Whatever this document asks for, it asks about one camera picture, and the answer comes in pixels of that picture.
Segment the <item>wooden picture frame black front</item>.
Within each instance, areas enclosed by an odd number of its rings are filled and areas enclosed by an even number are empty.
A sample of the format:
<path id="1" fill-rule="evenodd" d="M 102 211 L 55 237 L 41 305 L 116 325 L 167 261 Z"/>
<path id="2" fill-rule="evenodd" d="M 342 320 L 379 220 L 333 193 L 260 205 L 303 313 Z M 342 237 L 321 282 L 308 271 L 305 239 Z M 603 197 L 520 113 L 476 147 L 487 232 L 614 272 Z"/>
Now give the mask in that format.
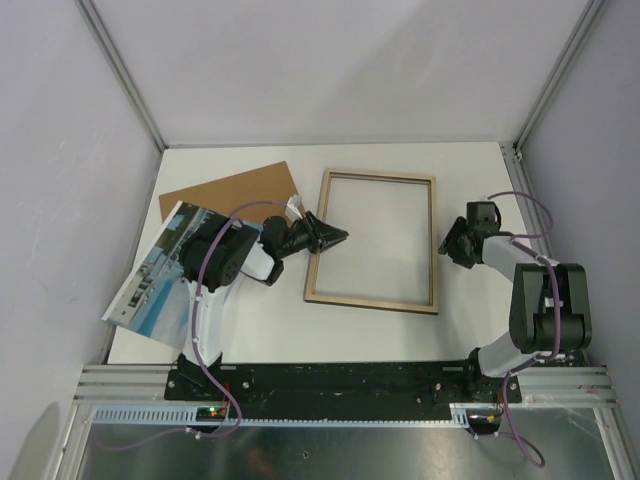
<path id="1" fill-rule="evenodd" d="M 312 303 L 436 315 L 440 311 L 437 183 L 425 174 L 332 168 L 317 215 L 348 238 L 311 256 Z"/>

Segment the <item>building photo print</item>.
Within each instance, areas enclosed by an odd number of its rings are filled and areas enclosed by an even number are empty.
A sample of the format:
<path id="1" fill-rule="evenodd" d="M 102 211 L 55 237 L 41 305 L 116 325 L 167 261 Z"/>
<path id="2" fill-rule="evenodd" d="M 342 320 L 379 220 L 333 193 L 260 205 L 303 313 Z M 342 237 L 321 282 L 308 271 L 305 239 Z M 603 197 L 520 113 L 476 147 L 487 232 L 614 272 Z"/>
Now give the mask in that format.
<path id="1" fill-rule="evenodd" d="M 178 202 L 120 287 L 103 318 L 173 348 L 189 333 L 189 291 L 181 247 L 213 212 Z"/>

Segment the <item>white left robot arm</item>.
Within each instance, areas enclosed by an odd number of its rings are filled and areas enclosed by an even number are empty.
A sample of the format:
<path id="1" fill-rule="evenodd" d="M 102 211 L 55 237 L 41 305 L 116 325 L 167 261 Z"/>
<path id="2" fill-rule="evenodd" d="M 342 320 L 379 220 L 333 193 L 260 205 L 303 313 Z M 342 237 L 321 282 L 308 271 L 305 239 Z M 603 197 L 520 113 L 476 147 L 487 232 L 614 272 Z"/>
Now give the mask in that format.
<path id="1" fill-rule="evenodd" d="M 221 376 L 209 367 L 223 355 L 222 319 L 238 276 L 271 286 L 284 271 L 285 258 L 303 250 L 322 253 L 348 237 L 347 231 L 310 212 L 292 221 L 271 216 L 261 228 L 209 212 L 179 254 L 190 310 L 182 355 L 197 365 L 186 377 L 187 389 L 202 400 L 214 397 L 220 390 Z"/>

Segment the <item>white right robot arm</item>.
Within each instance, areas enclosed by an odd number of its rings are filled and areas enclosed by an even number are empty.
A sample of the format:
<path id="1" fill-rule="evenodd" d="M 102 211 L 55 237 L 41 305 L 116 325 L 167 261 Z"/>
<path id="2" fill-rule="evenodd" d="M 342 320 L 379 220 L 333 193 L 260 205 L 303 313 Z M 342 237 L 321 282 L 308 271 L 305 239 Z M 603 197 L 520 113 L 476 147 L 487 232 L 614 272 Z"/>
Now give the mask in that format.
<path id="1" fill-rule="evenodd" d="M 454 221 L 438 248 L 454 264 L 483 265 L 511 283 L 508 329 L 470 355 L 473 369 L 461 376 L 463 393 L 484 401 L 506 379 L 560 354 L 590 346 L 593 330 L 586 270 L 559 263 L 502 229 L 501 212 L 492 201 L 474 201 Z"/>

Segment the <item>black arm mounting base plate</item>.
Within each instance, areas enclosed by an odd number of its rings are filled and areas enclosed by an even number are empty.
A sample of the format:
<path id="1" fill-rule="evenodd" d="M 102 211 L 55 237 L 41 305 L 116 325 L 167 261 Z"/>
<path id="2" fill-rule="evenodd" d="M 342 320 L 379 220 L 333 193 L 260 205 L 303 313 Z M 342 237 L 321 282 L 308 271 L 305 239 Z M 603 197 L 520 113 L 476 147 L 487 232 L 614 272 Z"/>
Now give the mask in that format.
<path id="1" fill-rule="evenodd" d="M 470 360 L 356 363 L 216 363 L 207 371 L 179 358 L 169 401 L 220 401 L 231 393 L 245 421 L 445 420 L 451 403 L 522 400 L 517 380 L 481 374 Z"/>

